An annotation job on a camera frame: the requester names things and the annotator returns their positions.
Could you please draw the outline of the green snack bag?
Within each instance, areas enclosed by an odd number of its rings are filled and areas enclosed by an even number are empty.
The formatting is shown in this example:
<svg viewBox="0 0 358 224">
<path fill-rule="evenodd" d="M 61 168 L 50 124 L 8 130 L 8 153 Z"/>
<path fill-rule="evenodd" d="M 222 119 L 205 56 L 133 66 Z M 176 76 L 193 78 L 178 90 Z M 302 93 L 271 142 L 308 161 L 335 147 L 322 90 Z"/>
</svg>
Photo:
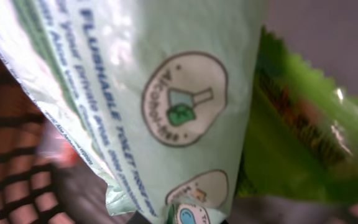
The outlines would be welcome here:
<svg viewBox="0 0 358 224">
<path fill-rule="evenodd" d="M 358 202 L 358 97 L 262 29 L 238 197 Z"/>
</svg>

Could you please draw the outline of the pale green wipes packet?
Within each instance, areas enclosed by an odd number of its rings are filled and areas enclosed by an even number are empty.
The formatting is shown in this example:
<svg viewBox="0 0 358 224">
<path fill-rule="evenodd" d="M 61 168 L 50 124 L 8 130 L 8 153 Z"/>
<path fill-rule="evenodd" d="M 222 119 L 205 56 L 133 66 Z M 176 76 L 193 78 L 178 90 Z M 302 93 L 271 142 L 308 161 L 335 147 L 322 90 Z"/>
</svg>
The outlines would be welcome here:
<svg viewBox="0 0 358 224">
<path fill-rule="evenodd" d="M 221 223 L 266 6 L 0 1 L 0 59 L 111 195 L 151 223 Z"/>
</svg>

